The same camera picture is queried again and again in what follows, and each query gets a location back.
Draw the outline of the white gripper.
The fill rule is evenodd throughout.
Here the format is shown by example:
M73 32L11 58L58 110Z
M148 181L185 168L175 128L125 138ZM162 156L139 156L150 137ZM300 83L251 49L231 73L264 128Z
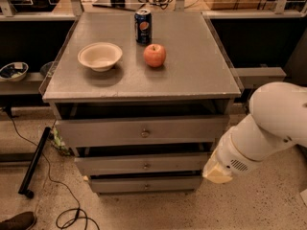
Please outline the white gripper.
M265 159L263 132L233 126L220 139L204 165L202 177L216 184L230 182L235 175L257 169Z

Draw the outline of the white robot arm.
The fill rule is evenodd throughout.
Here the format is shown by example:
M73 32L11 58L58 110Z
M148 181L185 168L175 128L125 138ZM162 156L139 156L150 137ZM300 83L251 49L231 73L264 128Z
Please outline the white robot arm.
M307 147L307 88L287 82L264 84L250 97L248 115L221 137L202 176L226 183L295 145Z

